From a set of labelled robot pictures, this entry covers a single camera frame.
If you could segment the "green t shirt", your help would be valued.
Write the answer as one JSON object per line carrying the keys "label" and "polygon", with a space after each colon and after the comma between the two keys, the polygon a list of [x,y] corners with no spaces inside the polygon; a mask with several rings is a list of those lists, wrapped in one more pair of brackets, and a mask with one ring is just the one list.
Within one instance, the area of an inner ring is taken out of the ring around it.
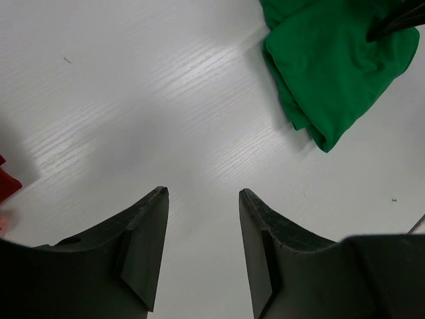
{"label": "green t shirt", "polygon": [[297,130],[329,152],[403,74],[420,34],[409,28],[375,42],[369,29],[396,1],[263,1],[262,46],[280,103]]}

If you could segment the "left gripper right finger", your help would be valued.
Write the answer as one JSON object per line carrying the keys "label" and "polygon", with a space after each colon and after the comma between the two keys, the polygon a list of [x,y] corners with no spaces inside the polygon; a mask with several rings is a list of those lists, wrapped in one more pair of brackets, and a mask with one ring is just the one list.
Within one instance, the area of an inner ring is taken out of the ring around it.
{"label": "left gripper right finger", "polygon": [[424,236],[320,237],[239,193],[255,318],[423,318]]}

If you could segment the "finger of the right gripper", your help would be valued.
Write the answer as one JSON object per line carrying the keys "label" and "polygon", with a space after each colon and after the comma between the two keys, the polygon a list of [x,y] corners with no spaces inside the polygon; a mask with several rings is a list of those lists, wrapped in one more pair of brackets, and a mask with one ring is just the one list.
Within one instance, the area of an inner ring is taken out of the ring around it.
{"label": "finger of the right gripper", "polygon": [[367,33],[368,43],[424,24],[424,0],[405,0]]}

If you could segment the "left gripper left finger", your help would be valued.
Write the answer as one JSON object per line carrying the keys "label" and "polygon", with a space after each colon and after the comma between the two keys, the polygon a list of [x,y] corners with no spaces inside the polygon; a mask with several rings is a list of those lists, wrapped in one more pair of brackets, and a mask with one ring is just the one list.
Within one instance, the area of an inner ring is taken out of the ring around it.
{"label": "left gripper left finger", "polygon": [[169,215],[156,187],[55,245],[1,241],[2,318],[146,318],[153,312]]}

